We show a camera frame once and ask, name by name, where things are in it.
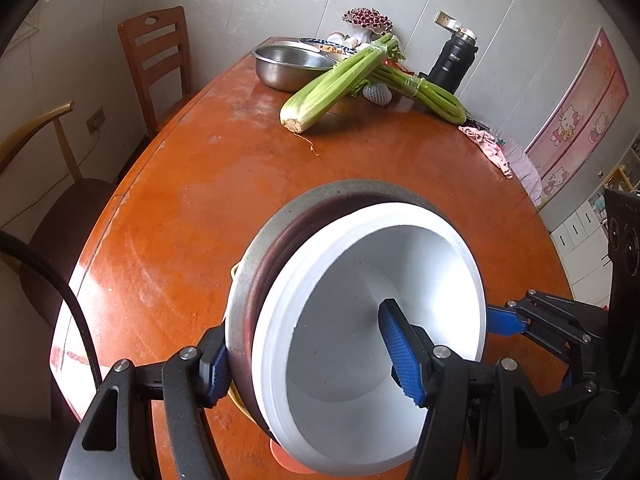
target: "white wall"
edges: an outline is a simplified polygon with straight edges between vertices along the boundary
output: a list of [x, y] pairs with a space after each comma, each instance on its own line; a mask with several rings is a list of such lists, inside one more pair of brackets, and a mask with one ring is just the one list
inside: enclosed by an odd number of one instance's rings
[[604, 27], [625, 73], [629, 99], [592, 156], [593, 164], [585, 164], [544, 208], [550, 228], [597, 187], [600, 166], [606, 174], [640, 125], [634, 111], [640, 99], [638, 62], [596, 0], [144, 0], [143, 5], [145, 10], [185, 7], [198, 86], [268, 36], [325, 38], [345, 30], [340, 17], [353, 7], [387, 14], [406, 47], [408, 65], [428, 72], [450, 35], [433, 23], [443, 10], [479, 37], [476, 62], [459, 98], [473, 115], [522, 146], [552, 113]]
[[[113, 181], [145, 133], [140, 106], [116, 25], [142, 11], [142, 0], [51, 0], [42, 3], [39, 30], [0, 57], [0, 140], [25, 121], [63, 104], [76, 110], [62, 118], [84, 176]], [[100, 134], [86, 120], [104, 107]], [[29, 240], [56, 198], [72, 183], [51, 126], [41, 131], [0, 175], [0, 226]], [[44, 199], [5, 225], [15, 214]], [[24, 297], [19, 282], [0, 263], [0, 367], [6, 376], [0, 412], [43, 418], [48, 414], [50, 331]], [[25, 370], [27, 360], [42, 373]]]

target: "light wood chair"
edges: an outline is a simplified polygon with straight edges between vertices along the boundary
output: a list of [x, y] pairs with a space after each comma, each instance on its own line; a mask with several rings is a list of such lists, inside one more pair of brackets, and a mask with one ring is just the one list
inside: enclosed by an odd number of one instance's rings
[[[169, 31], [162, 36], [151, 38], [140, 44], [136, 41], [141, 36], [172, 25], [175, 30]], [[184, 9], [182, 7], [174, 7], [172, 9], [146, 12], [118, 25], [118, 34], [129, 63], [133, 83], [136, 86], [142, 115], [145, 118], [146, 130], [149, 137], [153, 139], [195, 95], [195, 92], [191, 92], [191, 60]], [[163, 57], [146, 69], [143, 67], [145, 61], [171, 48], [177, 48], [177, 51], [168, 57]], [[161, 77], [177, 68], [180, 69], [182, 98], [174, 103], [160, 118], [156, 118], [149, 89]]]
[[[60, 122], [60, 117], [73, 109], [74, 103], [68, 102], [51, 110], [24, 124], [0, 144], [1, 175], [27, 142], [44, 126], [53, 123], [62, 155], [74, 183], [47, 212], [31, 237], [29, 245], [48, 260], [67, 281], [71, 279], [82, 248], [100, 213], [116, 189], [116, 185], [110, 182], [82, 178]], [[54, 328], [62, 305], [62, 298], [58, 292], [30, 267], [21, 266], [16, 260], [3, 260], [20, 277], [22, 290], [33, 307], [48, 325]]]

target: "wooden table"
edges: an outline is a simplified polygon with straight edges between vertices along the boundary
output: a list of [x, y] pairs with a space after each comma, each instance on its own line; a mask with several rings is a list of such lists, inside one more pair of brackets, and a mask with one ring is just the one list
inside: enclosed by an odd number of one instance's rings
[[[222, 319], [229, 269], [262, 225], [297, 195], [347, 178], [399, 184], [439, 208], [474, 254], [490, 303], [528, 288], [571, 297], [518, 180], [506, 179], [455, 126], [404, 98], [385, 108], [345, 98], [305, 133], [316, 155], [280, 125], [288, 97], [258, 81], [251, 57], [241, 59], [178, 113], [120, 184], [71, 280], [105, 373], [122, 357], [163, 361], [197, 343]], [[489, 335], [484, 360], [507, 355], [540, 392], [558, 387], [564, 368], [555, 358], [521, 336]], [[50, 365], [83, 415], [94, 389], [65, 306]], [[207, 416], [232, 480], [299, 478], [275, 462], [268, 438], [228, 397]], [[173, 479], [161, 405], [154, 423], [164, 478]], [[376, 478], [404, 478], [406, 469]]]

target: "black hose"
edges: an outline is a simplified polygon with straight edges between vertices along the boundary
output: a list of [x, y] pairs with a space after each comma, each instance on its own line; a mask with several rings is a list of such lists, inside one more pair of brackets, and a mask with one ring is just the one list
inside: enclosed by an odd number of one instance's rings
[[69, 307], [69, 311], [78, 326], [78, 332], [80, 332], [82, 344], [84, 344], [84, 350], [89, 359], [89, 368], [91, 368], [91, 374], [94, 376], [95, 389], [97, 390], [102, 383], [102, 375], [100, 374], [100, 364], [98, 363], [98, 355], [95, 352], [94, 340], [91, 338], [89, 325], [84, 318], [78, 298], [76, 298], [68, 283], [56, 269], [20, 238], [16, 238], [2, 230], [0, 230], [0, 253], [8, 254], [20, 260], [22, 264], [31, 267], [53, 285], [62, 296], [62, 299], [65, 300], [66, 306]]

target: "hello kitty print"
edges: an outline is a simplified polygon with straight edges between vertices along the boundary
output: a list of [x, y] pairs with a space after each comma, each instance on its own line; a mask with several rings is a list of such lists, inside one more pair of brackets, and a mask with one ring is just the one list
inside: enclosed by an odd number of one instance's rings
[[578, 171], [629, 96], [618, 59], [600, 29], [578, 75], [527, 148], [542, 180], [542, 208]]

